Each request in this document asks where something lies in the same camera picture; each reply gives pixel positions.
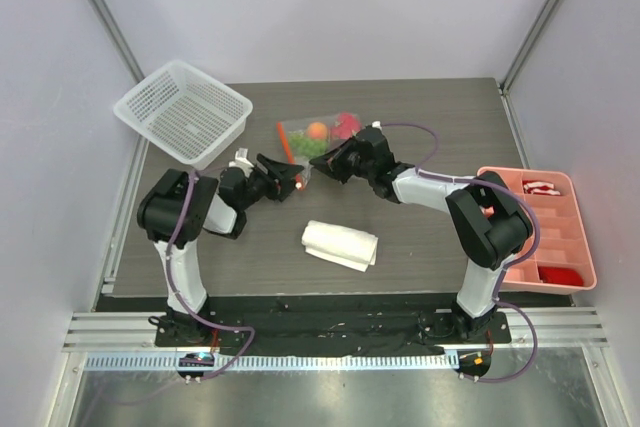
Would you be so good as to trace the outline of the clear zip top bag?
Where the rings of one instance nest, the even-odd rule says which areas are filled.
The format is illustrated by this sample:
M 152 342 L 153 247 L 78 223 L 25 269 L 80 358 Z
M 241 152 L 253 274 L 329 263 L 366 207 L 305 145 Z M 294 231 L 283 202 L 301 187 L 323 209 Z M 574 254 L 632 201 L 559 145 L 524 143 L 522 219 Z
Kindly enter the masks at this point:
M 312 158 L 339 147 L 362 126 L 359 116 L 350 112 L 278 122 L 277 132 L 288 162 L 304 167 L 296 177 L 296 188 L 304 190 L 309 183 Z

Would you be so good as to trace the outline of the red fake dragon fruit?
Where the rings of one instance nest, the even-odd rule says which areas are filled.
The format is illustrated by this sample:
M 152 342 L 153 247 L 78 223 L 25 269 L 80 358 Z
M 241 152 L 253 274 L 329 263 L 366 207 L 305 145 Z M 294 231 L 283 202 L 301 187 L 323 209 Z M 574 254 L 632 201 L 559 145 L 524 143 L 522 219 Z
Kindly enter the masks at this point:
M 362 128 L 357 115 L 351 113 L 340 113 L 337 115 L 334 125 L 330 129 L 332 140 L 347 140 Z

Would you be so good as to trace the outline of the green fake grapes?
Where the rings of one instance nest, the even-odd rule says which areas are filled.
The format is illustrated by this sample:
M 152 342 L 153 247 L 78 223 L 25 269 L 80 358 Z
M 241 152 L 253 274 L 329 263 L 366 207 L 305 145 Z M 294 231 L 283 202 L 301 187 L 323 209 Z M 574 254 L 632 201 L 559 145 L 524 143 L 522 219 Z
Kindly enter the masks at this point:
M 291 132 L 288 136 L 288 145 L 294 157 L 313 158 L 324 154 L 328 143 L 312 140 L 302 132 Z

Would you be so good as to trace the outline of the orange fake fruit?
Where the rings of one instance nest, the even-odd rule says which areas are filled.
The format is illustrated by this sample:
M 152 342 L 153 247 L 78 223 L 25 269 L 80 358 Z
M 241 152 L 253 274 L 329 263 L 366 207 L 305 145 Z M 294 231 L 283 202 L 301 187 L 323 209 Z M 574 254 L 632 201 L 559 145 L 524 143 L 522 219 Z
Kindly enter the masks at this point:
M 312 140 L 326 141 L 329 137 L 329 128 L 322 122 L 313 122 L 308 125 L 306 135 Z

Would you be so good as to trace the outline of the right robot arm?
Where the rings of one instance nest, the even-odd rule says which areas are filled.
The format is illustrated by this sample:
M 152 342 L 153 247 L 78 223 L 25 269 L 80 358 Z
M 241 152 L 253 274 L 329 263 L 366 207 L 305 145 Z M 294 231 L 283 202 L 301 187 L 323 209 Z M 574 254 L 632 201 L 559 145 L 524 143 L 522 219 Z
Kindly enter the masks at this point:
M 448 214 L 468 258 L 462 287 L 451 307 L 451 327 L 465 342 L 486 332 L 507 270 L 532 256 L 535 243 L 521 252 L 529 239 L 539 240 L 535 213 L 498 173 L 451 177 L 400 162 L 382 130 L 373 125 L 310 164 L 341 183 L 362 178 L 378 197 L 390 202 Z

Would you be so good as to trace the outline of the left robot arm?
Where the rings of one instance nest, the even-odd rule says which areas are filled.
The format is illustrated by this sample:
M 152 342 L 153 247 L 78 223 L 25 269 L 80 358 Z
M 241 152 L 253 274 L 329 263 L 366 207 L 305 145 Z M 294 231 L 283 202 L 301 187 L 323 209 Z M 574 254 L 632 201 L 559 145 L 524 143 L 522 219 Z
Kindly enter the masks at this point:
M 169 168 L 140 202 L 138 226 L 159 254 L 168 288 L 165 314 L 149 322 L 157 333 L 189 343 L 205 344 L 213 330 L 207 293 L 199 267 L 197 241 L 207 232 L 237 239 L 246 211 L 263 199 L 286 200 L 302 188 L 305 161 L 290 164 L 262 154 L 251 160 L 248 150 L 236 151 L 228 165 L 213 177 L 205 171 Z

